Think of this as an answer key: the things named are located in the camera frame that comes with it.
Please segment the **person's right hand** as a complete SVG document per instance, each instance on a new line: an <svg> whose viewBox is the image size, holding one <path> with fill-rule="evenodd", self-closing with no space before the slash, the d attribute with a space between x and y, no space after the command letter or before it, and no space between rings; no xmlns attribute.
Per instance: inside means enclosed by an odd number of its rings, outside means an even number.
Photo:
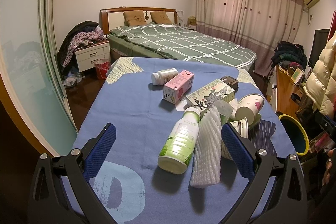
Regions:
<svg viewBox="0 0 336 224"><path fill-rule="evenodd" d="M331 167L333 165L332 163L332 157L333 157L333 154L335 153L335 148L334 149L331 149L327 155L328 155L328 161L326 163L326 171L323 175L323 179L322 179L322 186L326 185L329 183L329 180L330 180L330 170L331 170Z"/></svg>

